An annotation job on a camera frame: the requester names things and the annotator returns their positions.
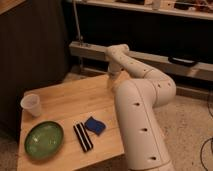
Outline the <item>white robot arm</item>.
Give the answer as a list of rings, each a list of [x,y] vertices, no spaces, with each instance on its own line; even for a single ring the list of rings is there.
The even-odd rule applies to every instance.
[[[114,96],[129,170],[175,171],[153,110],[176,95],[175,82],[159,69],[130,57],[126,44],[109,46],[106,56],[110,75],[117,76],[124,69],[131,76],[118,85]]]

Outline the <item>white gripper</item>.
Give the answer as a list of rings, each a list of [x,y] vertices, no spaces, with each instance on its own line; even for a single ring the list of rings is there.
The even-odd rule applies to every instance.
[[[108,77],[107,79],[107,88],[111,89],[113,87],[113,79],[120,75],[122,67],[119,63],[114,60],[111,60],[108,65]]]

